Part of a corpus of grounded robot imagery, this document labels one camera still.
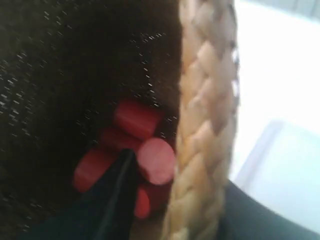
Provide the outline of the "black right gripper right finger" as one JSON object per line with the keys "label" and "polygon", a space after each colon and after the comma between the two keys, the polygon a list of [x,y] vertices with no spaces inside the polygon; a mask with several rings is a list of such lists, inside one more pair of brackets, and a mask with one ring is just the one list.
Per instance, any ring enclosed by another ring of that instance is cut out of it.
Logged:
{"label": "black right gripper right finger", "polygon": [[320,235],[267,209],[231,181],[218,240],[318,240]]}

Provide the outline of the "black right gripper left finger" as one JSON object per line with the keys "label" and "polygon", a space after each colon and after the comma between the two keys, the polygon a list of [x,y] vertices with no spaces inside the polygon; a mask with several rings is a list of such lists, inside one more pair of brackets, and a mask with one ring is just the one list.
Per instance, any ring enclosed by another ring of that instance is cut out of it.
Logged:
{"label": "black right gripper left finger", "polygon": [[138,188],[135,153],[122,150],[102,177],[70,207],[22,234],[24,240],[127,240]]}

